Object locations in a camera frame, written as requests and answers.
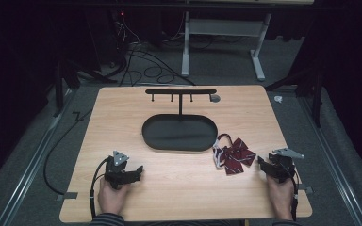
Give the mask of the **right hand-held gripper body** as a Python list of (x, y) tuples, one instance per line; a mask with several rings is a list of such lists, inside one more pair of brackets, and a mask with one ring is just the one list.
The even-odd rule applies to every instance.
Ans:
[(295, 174), (294, 158), (304, 159), (304, 155), (290, 148), (274, 150), (269, 154), (269, 160), (271, 161), (269, 175), (278, 179), (280, 183), (285, 182), (287, 178), (293, 178)]

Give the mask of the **metal floor rail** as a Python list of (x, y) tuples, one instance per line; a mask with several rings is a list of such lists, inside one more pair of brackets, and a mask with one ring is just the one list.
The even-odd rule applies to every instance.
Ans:
[(306, 98), (298, 99), (299, 105), (303, 109), (307, 116), (309, 123), (314, 130), (317, 140), (321, 146), (321, 153), (324, 157), (327, 168), (329, 169), (331, 176), (336, 184), (337, 190), (344, 201), (345, 206), (354, 222), (355, 226), (362, 226), (362, 207), (360, 206), (354, 190), (346, 179), (337, 159), (335, 158), (333, 151), (326, 140), (326, 137), (321, 128), (312, 119), (312, 111), (309, 106), (309, 102)]
[(67, 109), (68, 105), (72, 101), (76, 94), (75, 89), (67, 89), (64, 95), (64, 106), (58, 110), (51, 122), (49, 123), (46, 131), (44, 132), (41, 140), (34, 150), (32, 158), (28, 161), (27, 167), (24, 173), (20, 177), (20, 180), (15, 187), (10, 199), (0, 215), (0, 226), (10, 226), (14, 219), (23, 199), (30, 188), (39, 168), (42, 165), (44, 157), (47, 155), (47, 147), (51, 142), (51, 139), (58, 128), (58, 124), (63, 116), (63, 112)]

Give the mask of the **dark red striped bow tie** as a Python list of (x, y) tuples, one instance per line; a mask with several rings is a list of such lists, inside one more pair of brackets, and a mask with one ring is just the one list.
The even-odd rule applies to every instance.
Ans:
[[(224, 137), (229, 141), (229, 146), (221, 147), (219, 143)], [(218, 135), (212, 150), (215, 167), (224, 169), (227, 175), (243, 173), (243, 165), (250, 167), (256, 158), (242, 139), (238, 137), (233, 141), (228, 134)]]

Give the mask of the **person's left hand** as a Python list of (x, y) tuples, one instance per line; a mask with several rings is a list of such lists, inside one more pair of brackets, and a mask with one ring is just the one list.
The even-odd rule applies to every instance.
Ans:
[(105, 179), (100, 180), (98, 202), (102, 213), (119, 215), (126, 201), (130, 184), (114, 189), (110, 182)]

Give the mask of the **white metal desk frame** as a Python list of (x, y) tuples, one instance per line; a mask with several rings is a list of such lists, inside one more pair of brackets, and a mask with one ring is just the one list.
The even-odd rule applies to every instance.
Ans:
[(200, 51), (228, 53), (237, 50), (248, 57), (257, 81), (266, 79), (260, 62), (260, 51), (270, 26), (272, 15), (266, 13), (257, 21), (198, 19), (184, 13), (181, 75), (189, 76), (190, 54)]

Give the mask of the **black hanger stand with tray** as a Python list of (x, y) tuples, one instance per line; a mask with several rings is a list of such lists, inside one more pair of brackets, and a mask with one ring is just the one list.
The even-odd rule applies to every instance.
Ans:
[(169, 151), (203, 152), (210, 149), (218, 137), (216, 123), (203, 115), (184, 114), (183, 97), (188, 95), (193, 101), (194, 95), (207, 95), (212, 102), (215, 89), (147, 89), (151, 101), (156, 95), (178, 96), (176, 114), (156, 114), (147, 119), (141, 133), (144, 142), (151, 148)]

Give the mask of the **person's right hand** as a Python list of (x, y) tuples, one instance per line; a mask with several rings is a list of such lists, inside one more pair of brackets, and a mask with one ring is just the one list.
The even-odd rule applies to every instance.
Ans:
[(294, 185), (290, 179), (279, 183), (267, 176), (268, 193), (275, 216), (281, 220), (293, 220), (291, 205), (294, 196)]

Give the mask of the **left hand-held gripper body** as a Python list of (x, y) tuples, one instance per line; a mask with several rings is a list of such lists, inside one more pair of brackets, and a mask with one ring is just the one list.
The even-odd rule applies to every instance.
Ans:
[(114, 151), (112, 156), (107, 158), (105, 180), (112, 188), (119, 189), (122, 185), (132, 184), (138, 181), (138, 172), (126, 171), (129, 157), (118, 151)]

